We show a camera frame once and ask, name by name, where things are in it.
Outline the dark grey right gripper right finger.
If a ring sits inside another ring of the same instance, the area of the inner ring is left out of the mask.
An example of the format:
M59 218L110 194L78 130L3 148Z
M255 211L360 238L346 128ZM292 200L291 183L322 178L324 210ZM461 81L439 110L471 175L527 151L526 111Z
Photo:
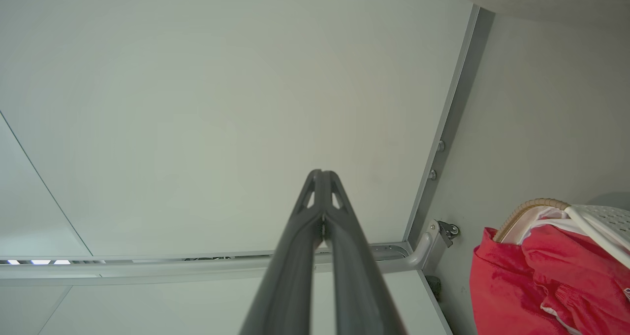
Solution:
M340 177L333 171L324 171L322 176L337 335L407 335Z

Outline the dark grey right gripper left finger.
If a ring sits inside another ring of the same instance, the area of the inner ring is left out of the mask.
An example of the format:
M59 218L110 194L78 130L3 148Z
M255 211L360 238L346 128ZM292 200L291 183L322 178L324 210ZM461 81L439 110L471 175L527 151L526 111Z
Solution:
M239 335L310 335L314 256L322 243L322 173L308 174Z

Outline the red garment with white stripes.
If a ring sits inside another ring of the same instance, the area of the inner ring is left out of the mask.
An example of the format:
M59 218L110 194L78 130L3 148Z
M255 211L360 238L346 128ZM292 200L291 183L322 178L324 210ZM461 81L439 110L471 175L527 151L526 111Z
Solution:
M470 294L478 335L630 335L630 268L566 212L536 207L522 236L474 249Z

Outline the small black caster wheel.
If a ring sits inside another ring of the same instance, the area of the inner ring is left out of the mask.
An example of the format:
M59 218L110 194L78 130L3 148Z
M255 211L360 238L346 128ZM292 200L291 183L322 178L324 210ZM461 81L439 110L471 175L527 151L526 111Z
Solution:
M460 229L454 224L444 221L437 221L439 227L439 235L441 236L447 248L453 245L453 239L460 235Z

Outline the white plastic laundry basket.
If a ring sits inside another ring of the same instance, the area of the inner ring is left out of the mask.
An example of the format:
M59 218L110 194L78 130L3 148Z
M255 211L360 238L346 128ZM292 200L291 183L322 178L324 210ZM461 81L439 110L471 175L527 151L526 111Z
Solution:
M586 236L630 269L630 211L537 198L519 205L495 233L493 240L520 245L534 228L542 226Z

